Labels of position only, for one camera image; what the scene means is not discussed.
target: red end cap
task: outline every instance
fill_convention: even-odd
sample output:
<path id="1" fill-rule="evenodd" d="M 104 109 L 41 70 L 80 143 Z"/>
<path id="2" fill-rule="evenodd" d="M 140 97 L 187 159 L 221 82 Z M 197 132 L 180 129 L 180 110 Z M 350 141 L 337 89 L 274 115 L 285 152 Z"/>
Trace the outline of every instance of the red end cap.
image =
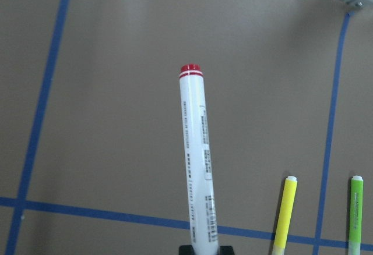
<path id="1" fill-rule="evenodd" d="M 182 73 L 182 72 L 186 72 L 188 70 L 199 70 L 200 71 L 200 67 L 197 64 L 187 64 L 187 65 L 181 67 L 180 72 Z"/>

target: horizontal blue line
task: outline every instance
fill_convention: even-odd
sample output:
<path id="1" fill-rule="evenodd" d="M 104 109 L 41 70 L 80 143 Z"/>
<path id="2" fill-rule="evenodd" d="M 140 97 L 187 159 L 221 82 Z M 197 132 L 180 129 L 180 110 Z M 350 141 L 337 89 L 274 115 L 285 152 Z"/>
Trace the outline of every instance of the horizontal blue line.
<path id="1" fill-rule="evenodd" d="M 5 207 L 14 207 L 16 203 L 15 199 L 0 197 L 0 206 Z M 168 228 L 178 228 L 178 229 L 189 229 L 188 221 L 181 221 L 168 218 L 160 217 L 151 217 L 145 215 L 137 214 L 128 214 L 114 211 L 106 210 L 95 210 L 92 208 L 83 208 L 83 207 L 73 207 L 73 206 L 64 206 L 61 204 L 50 204 L 42 203 L 38 201 L 26 201 L 25 209 L 43 211 L 49 213 L 58 213 L 66 215 L 74 215 L 81 217 L 90 217 L 98 219 L 106 219 L 113 221 L 122 221 L 122 222 L 131 222 L 137 224 L 146 224 L 154 226 L 163 226 Z M 250 229 L 234 228 L 228 226 L 218 226 L 218 232 L 222 235 L 231 235 L 231 236 L 243 236 L 246 238 L 255 238 L 255 239 L 266 239 L 273 240 L 275 238 L 274 233 L 256 231 Z M 340 240 L 329 240 L 329 239 L 320 239 L 316 242 L 314 238 L 308 238 L 306 236 L 294 236 L 289 235 L 287 238 L 288 242 L 300 243 L 304 245 L 314 245 L 318 244 L 325 247 L 338 247 L 338 248 L 347 248 L 347 242 Z M 373 251 L 373 245 L 361 244 L 361 250 Z"/>

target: white tip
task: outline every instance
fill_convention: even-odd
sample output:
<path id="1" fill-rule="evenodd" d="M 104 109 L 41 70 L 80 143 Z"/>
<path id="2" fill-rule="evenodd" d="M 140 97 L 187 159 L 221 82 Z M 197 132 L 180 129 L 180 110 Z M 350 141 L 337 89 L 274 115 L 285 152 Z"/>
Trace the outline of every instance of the white tip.
<path id="1" fill-rule="evenodd" d="M 360 180 L 360 181 L 363 181 L 363 178 L 360 176 L 360 175 L 354 175 L 352 177 L 353 180 Z"/>
<path id="2" fill-rule="evenodd" d="M 295 176 L 292 176 L 292 175 L 289 175 L 287 177 L 288 180 L 291 180 L 291 181 L 297 181 L 297 178 Z"/>

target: marker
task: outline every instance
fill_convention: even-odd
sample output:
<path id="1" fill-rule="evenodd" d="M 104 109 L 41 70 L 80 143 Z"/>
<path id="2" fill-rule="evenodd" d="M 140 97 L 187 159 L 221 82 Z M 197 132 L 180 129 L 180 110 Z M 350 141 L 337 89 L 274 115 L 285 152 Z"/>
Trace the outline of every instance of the marker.
<path id="1" fill-rule="evenodd" d="M 285 252 L 287 233 L 289 231 L 290 218 L 291 212 L 293 211 L 297 183 L 297 178 L 295 176 L 288 176 L 285 179 L 284 192 L 282 194 L 280 214 L 279 220 L 277 222 L 277 229 L 275 235 L 275 242 L 273 243 L 272 255 L 283 255 Z"/>
<path id="2" fill-rule="evenodd" d="M 361 220 L 363 218 L 363 178 L 351 180 L 349 255 L 360 255 Z"/>
<path id="3" fill-rule="evenodd" d="M 195 255 L 217 255 L 219 243 L 203 73 L 196 64 L 179 74 L 189 220 Z"/>

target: yellow marker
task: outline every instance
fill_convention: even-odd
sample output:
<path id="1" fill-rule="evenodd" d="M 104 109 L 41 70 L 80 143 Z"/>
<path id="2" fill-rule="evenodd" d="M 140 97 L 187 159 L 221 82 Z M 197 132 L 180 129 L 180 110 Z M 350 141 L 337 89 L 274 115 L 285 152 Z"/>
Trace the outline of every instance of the yellow marker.
<path id="1" fill-rule="evenodd" d="M 277 222 L 275 242 L 273 243 L 272 255 L 283 255 L 289 231 L 291 212 L 293 210 L 295 191 L 297 190 L 297 178 L 288 176 L 285 179 L 284 192 L 280 207 L 279 220 Z"/>

